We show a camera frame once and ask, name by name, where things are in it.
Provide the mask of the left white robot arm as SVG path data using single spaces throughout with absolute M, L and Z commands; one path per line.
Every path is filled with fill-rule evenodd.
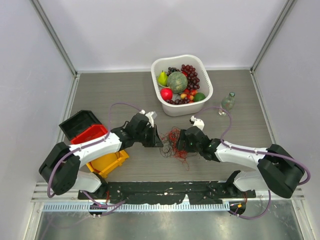
M 81 167 L 102 156 L 130 148 L 134 143 L 141 143 L 145 148 L 163 147 L 156 117 L 156 112 L 142 110 L 125 125 L 94 140 L 72 145 L 57 143 L 39 168 L 39 174 L 47 182 L 47 196 L 53 198 L 77 190 L 89 193 L 97 200 L 104 198 L 107 182 L 97 173 L 81 171 Z

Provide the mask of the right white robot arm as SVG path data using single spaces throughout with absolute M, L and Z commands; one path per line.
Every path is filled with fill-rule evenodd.
M 176 147 L 187 153 L 198 153 L 207 161 L 233 163 L 250 168 L 250 172 L 235 171 L 226 184 L 226 193 L 233 198 L 251 190 L 269 190 L 289 199 L 300 184 L 305 170 L 293 162 L 279 145 L 269 148 L 252 148 L 233 145 L 218 138 L 209 138 L 192 126 L 182 129 Z

